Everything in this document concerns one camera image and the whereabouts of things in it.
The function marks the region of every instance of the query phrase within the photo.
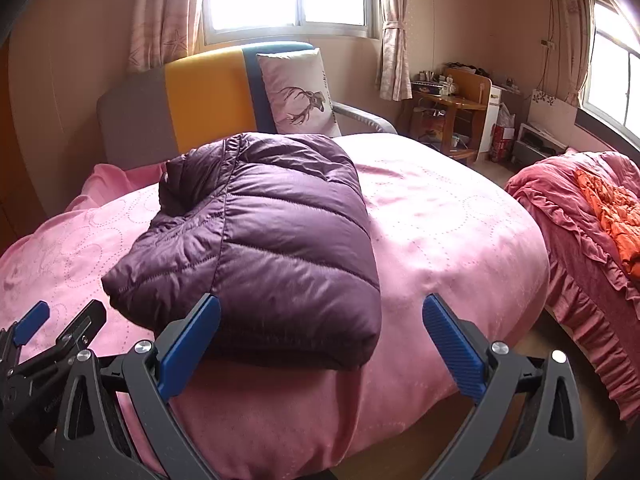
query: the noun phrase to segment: headboard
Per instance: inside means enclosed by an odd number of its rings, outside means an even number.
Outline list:
[[[232,46],[130,76],[98,100],[107,161],[130,170],[240,132],[276,133],[256,54],[312,48]]]

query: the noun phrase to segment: pink ruffled bedspread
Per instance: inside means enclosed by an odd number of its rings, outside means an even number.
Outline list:
[[[539,225],[551,277],[547,304],[586,351],[627,420],[640,410],[640,292],[623,272],[575,181],[582,169],[640,196],[640,171],[617,152],[555,156],[525,168],[506,190]]]
[[[404,137],[335,140],[356,165],[372,222],[380,341],[371,361],[354,372],[202,362],[172,407],[206,460],[228,478],[288,479],[335,465],[400,433],[451,394],[452,379],[422,326],[422,300],[430,292],[490,340],[510,344],[545,302],[540,230],[503,190]],[[0,326],[40,299],[51,308],[23,357],[52,344],[91,298],[108,303],[100,277],[159,207],[157,186],[133,189],[156,182],[160,170],[137,171],[132,180],[97,166],[68,212],[0,259]],[[150,336],[108,308],[107,325],[91,346],[98,355],[125,352]],[[121,405],[142,458],[156,464],[126,398]]]

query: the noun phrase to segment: purple puffer jacket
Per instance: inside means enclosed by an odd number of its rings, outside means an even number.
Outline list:
[[[205,292],[210,353],[355,368],[380,335],[380,286],[358,175],[320,135],[238,134],[169,161],[160,212],[102,278],[111,306],[161,331]]]

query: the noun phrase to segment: blue gripper pad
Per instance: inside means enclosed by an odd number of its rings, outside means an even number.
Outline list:
[[[463,335],[436,295],[422,303],[422,322],[447,365],[460,392],[477,404],[486,391],[484,362]]]
[[[26,345],[47,319],[49,319],[49,305],[44,301],[39,301],[22,316],[22,319],[15,326],[14,344],[16,346]]]
[[[197,309],[158,369],[158,392],[164,401],[181,393],[220,325],[220,302],[209,296]]]

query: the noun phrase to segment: wooden furniture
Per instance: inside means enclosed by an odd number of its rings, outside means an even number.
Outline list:
[[[478,151],[482,139],[482,133],[486,129],[487,108],[490,103],[492,83],[489,78],[471,74],[464,70],[447,68],[445,76],[452,76],[453,81],[458,85],[457,96],[439,96],[426,92],[414,91],[411,100],[402,102],[402,108],[398,117],[398,132],[409,135],[412,130],[412,115],[414,108],[424,104],[425,100],[436,105],[446,107],[444,130],[442,133],[442,143],[440,152],[450,156],[455,160],[464,160],[467,164],[478,158]],[[468,133],[471,137],[467,148],[457,149],[452,147],[452,138],[456,118],[461,120],[458,110],[471,112]]]
[[[0,254],[47,217],[22,160],[9,101],[9,41],[0,46]]]
[[[402,114],[406,115],[407,111],[408,123],[405,118],[403,123],[398,124],[400,132],[408,132],[411,129],[411,113],[414,108],[414,103],[417,105],[421,100],[427,100],[447,107],[444,129],[442,131],[440,152],[443,155],[450,156],[454,160],[467,160],[467,163],[474,162],[478,157],[478,147],[480,146],[480,140],[482,139],[482,128],[484,127],[486,105],[458,96],[439,96],[424,92],[414,92],[412,100],[402,102],[402,106],[408,110],[401,112],[401,119],[399,123],[402,121]],[[469,143],[468,148],[452,147],[453,127],[458,110],[469,110],[473,113],[471,120],[471,142]]]

